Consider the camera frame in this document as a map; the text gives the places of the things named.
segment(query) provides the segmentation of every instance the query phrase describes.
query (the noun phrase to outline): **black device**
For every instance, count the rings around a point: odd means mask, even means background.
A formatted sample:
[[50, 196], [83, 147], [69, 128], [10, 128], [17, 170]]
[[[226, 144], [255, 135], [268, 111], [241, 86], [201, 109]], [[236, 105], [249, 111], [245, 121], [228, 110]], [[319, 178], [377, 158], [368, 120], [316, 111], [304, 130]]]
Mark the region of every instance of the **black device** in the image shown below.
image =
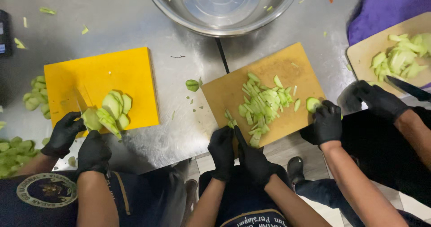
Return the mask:
[[9, 14], [0, 10], [0, 57], [12, 55], [12, 41], [10, 38]]

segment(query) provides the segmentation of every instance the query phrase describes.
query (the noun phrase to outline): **stainless steel table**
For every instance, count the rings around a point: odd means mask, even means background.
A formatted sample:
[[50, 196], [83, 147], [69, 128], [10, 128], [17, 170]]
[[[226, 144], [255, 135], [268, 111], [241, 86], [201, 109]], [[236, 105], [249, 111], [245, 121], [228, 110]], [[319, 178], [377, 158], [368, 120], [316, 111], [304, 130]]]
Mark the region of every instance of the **stainless steel table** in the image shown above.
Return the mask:
[[[355, 80], [345, 66], [345, 50], [347, 22], [359, 0], [334, 0], [332, 4], [328, 0], [299, 1], [257, 32], [222, 39], [229, 69], [234, 71], [299, 41], [326, 97], [336, 101]], [[58, 13], [41, 14], [40, 6]], [[148, 46], [162, 123], [126, 131], [122, 143], [107, 135], [113, 151], [111, 165], [142, 173], [207, 151], [217, 124], [202, 92], [186, 90], [184, 82], [202, 76], [205, 83], [225, 74], [213, 38], [174, 24], [150, 0], [0, 0], [0, 9], [12, 15], [13, 36], [29, 47], [15, 49], [12, 58], [0, 59], [0, 104], [5, 106], [0, 120], [8, 122], [0, 137], [19, 135], [35, 140], [40, 148], [41, 140], [50, 135], [50, 121], [38, 109], [26, 111], [21, 102], [22, 95], [31, 89], [31, 78], [43, 73], [43, 65]], [[27, 17], [28, 28], [23, 27], [22, 17]], [[81, 35], [83, 24], [90, 30], [85, 35]], [[194, 100], [192, 105], [186, 96]], [[82, 141], [74, 143], [71, 155], [77, 155]], [[67, 168], [65, 160], [57, 167]]]
[[[57, 15], [40, 13], [41, 6], [56, 10]], [[209, 82], [226, 74], [214, 38], [177, 26], [151, 0], [0, 0], [0, 9], [12, 17], [13, 37], [29, 48], [14, 49], [13, 57], [0, 59], [0, 105], [4, 107], [0, 121], [8, 123], [0, 138], [20, 136], [41, 148], [42, 139], [51, 135], [51, 121], [39, 109], [27, 111], [22, 103], [24, 93], [31, 90], [30, 80], [44, 73], [43, 65], [147, 46], [161, 124], [126, 131], [122, 143], [106, 135], [112, 167], [142, 173], [207, 152], [217, 123], [202, 91], [187, 90], [185, 82], [200, 76]], [[81, 35], [83, 24], [90, 30], [85, 35]], [[77, 156], [82, 141], [57, 163], [59, 170], [70, 168], [67, 159]]]

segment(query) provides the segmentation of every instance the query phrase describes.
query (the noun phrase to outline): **stainless steel bowl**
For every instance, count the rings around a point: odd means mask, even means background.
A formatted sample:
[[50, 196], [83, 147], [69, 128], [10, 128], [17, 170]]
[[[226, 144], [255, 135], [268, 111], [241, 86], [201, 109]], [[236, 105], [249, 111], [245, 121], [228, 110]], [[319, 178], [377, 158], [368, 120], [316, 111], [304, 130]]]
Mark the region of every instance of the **stainless steel bowl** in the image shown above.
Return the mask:
[[153, 0], [173, 21], [211, 37], [255, 31], [280, 16], [293, 0]]

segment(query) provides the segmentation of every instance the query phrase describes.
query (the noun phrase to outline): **yellow cutting board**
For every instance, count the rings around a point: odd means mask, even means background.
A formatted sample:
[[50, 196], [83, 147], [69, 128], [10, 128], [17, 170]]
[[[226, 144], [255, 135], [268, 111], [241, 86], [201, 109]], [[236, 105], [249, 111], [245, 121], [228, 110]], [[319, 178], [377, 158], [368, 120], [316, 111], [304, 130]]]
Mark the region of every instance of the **yellow cutting board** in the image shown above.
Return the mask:
[[[290, 94], [293, 100], [301, 99], [301, 106], [297, 112], [294, 112], [294, 103], [291, 103], [289, 108], [283, 108], [283, 113], [278, 110], [280, 118], [276, 118], [268, 125], [270, 131], [260, 138], [259, 144], [261, 147], [304, 128], [312, 122], [310, 120], [311, 115], [305, 109], [305, 100], [308, 97], [323, 100], [325, 95], [307, 59], [304, 48], [301, 43], [296, 43], [202, 85], [202, 91], [220, 128], [228, 123], [228, 120], [224, 117], [224, 112], [225, 109], [229, 109], [232, 117], [236, 119], [245, 140], [250, 141], [251, 136], [247, 132], [251, 130], [253, 125], [248, 125], [247, 120], [241, 117], [238, 112], [238, 106], [244, 103], [243, 96], [247, 96], [241, 88], [242, 84], [249, 80], [248, 71], [259, 77], [261, 85], [269, 88], [275, 87], [273, 79], [277, 75], [283, 87], [292, 87]], [[297, 92], [293, 96], [295, 85], [297, 85]]]
[[100, 108], [110, 90], [129, 95], [132, 108], [127, 130], [159, 124], [146, 47], [45, 65], [44, 70], [53, 127], [68, 112], [79, 111], [74, 87], [88, 107]]
[[[396, 42], [387, 39], [390, 34], [401, 35], [405, 33], [408, 33], [410, 37], [418, 33], [431, 33], [431, 12], [423, 13], [394, 25], [349, 47], [347, 56], [358, 80], [377, 82], [374, 70], [370, 69], [373, 57], [395, 46]], [[407, 82], [422, 87], [431, 82], [431, 59], [416, 59], [416, 61], [419, 65], [430, 65], [430, 67], [421, 71], [417, 77], [408, 79]], [[404, 94], [386, 82], [379, 83], [379, 86], [397, 97]]]

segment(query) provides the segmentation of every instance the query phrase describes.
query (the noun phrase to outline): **black nitrile glove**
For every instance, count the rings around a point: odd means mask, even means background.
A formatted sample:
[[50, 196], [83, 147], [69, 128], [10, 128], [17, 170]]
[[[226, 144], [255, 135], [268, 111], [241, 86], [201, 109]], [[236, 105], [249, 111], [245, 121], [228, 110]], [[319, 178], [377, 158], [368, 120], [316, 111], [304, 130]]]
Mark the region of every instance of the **black nitrile glove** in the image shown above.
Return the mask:
[[232, 168], [234, 167], [234, 149], [232, 139], [234, 138], [233, 129], [229, 126], [214, 131], [209, 141], [208, 150], [213, 157], [215, 171], [213, 178], [228, 182], [231, 178]]
[[322, 102], [322, 106], [316, 109], [313, 117], [314, 131], [319, 147], [325, 142], [341, 139], [343, 127], [340, 107], [334, 105], [331, 101], [325, 100]]
[[240, 165], [250, 173], [253, 183], [259, 188], [264, 189], [269, 178], [277, 171], [277, 165], [270, 163], [265, 155], [258, 149], [250, 147], [238, 126], [234, 126], [235, 136], [238, 139], [238, 153]]
[[91, 131], [79, 149], [76, 174], [79, 175], [90, 170], [106, 174], [111, 155], [111, 150], [105, 146], [100, 133]]
[[368, 109], [391, 123], [405, 111], [410, 109], [394, 94], [383, 90], [381, 87], [371, 86], [366, 81], [359, 81], [354, 94], [368, 105]]
[[50, 141], [40, 152], [47, 156], [64, 158], [70, 151], [69, 148], [80, 131], [85, 130], [84, 120], [80, 112], [70, 112], [66, 114], [54, 127]]

